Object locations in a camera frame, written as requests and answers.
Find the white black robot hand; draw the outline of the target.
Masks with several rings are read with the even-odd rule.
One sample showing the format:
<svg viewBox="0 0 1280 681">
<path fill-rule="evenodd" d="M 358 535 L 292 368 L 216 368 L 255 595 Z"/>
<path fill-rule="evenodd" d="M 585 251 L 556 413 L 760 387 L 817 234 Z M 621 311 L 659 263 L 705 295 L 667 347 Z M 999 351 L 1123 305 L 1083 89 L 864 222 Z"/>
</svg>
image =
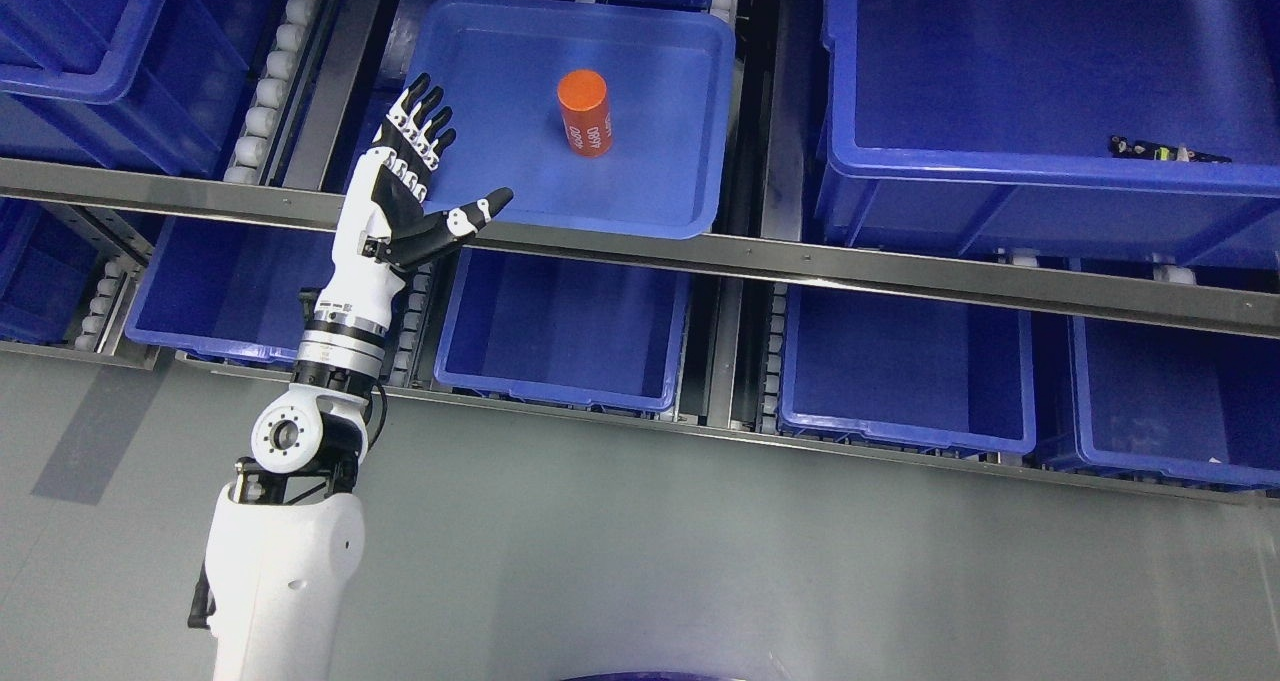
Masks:
<svg viewBox="0 0 1280 681">
<path fill-rule="evenodd" d="M 407 276 L 468 244 L 515 198 L 500 186 L 468 204 L 425 210 L 456 140 L 452 116 L 444 90 L 425 72 L 390 102 L 357 157 L 333 236 L 333 275 L 311 303 L 308 325 L 385 332 Z"/>
</svg>

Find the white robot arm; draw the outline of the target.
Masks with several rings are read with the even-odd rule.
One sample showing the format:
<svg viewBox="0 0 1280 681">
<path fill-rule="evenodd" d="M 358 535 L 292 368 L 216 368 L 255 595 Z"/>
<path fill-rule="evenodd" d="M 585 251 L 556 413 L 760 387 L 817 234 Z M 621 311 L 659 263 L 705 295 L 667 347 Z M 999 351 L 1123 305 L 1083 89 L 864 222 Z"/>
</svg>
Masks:
<svg viewBox="0 0 1280 681">
<path fill-rule="evenodd" d="M 326 680 L 343 595 L 364 557 L 355 485 L 392 312 L 320 301 L 291 381 L 259 413 L 219 493 L 189 623 L 215 680 Z"/>
</svg>

